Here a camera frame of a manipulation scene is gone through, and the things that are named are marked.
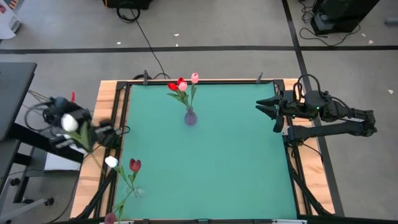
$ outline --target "wooden table frame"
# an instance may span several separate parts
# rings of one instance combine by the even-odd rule
[[[262,83],[270,83],[272,79],[263,79]],[[284,79],[285,89],[292,90],[293,84],[297,79]],[[176,80],[148,80],[148,85],[165,85],[168,82],[176,82]],[[212,84],[254,84],[255,79],[212,79],[201,80],[201,83]],[[98,124],[103,119],[112,119],[115,128],[122,127],[126,124],[128,109],[129,109],[129,95],[131,85],[142,85],[142,80],[110,80],[102,81],[99,87],[97,102],[94,111],[93,123]],[[307,119],[294,119],[295,125],[313,126],[312,122]],[[318,149],[316,138],[311,138],[305,141],[305,144]],[[322,204],[322,206],[330,213],[334,213],[334,204],[331,198],[328,182],[326,181],[326,174],[323,162],[320,156],[308,149],[306,146],[299,146],[295,150],[295,157],[290,157],[295,169],[299,176],[304,180],[307,187],[310,189],[315,198]],[[76,188],[75,198],[72,205],[72,212],[70,217],[75,217],[80,214],[83,209],[88,205],[94,194],[96,193],[100,183],[105,178],[109,168],[104,164],[104,158],[113,155],[119,157],[120,152],[113,149],[105,149],[99,147],[94,153],[93,157],[87,157],[82,163],[78,185]],[[294,195],[297,214],[312,215],[316,214],[311,205],[309,205],[306,197],[301,192],[297,184],[295,185]],[[114,193],[116,188],[116,179],[106,189],[102,196],[101,203],[98,203],[96,209],[91,214],[91,217],[103,217],[112,207],[114,200]]]

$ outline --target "green tabletop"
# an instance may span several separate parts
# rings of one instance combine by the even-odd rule
[[[143,194],[127,200],[123,219],[296,219],[282,136],[255,109],[273,84],[197,87],[198,121],[187,126],[165,85],[132,86],[121,164],[142,161]],[[115,203],[125,188],[119,178]]]

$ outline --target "red tulip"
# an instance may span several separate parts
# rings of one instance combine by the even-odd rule
[[[116,215],[111,212],[105,216],[104,224],[113,224],[116,222]]]
[[[171,91],[177,91],[177,89],[178,89],[178,86],[174,83],[169,83],[169,84],[167,84],[167,86]]]
[[[141,161],[140,160],[135,161],[134,159],[130,159],[130,169],[133,172],[138,172],[139,169],[141,169]]]
[[[177,80],[177,85],[180,85],[181,82],[185,82],[184,78],[182,78],[182,77],[180,77],[180,78]]]

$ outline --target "black table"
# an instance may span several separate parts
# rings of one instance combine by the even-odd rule
[[[73,149],[60,153],[47,137],[15,123],[36,66],[36,63],[0,63],[0,192],[13,163],[29,166],[32,162],[32,157],[18,153],[21,142],[71,161],[83,161],[82,153]]]

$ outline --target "table leg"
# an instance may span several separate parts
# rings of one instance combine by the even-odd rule
[[[83,153],[80,153],[76,150],[73,149],[64,149],[62,152],[55,150],[51,144],[50,144],[50,139],[38,134],[29,128],[25,128],[20,124],[14,123],[11,126],[11,129],[8,134],[9,138],[16,138],[21,140],[21,142],[26,143],[28,145],[31,145],[33,147],[43,149],[46,152],[49,152],[51,154],[54,154],[56,156],[60,156],[65,159],[69,159],[71,161],[79,162],[81,163],[83,161]]]
[[[19,152],[14,157],[14,162],[20,165],[29,166],[32,158],[27,155],[23,155]]]

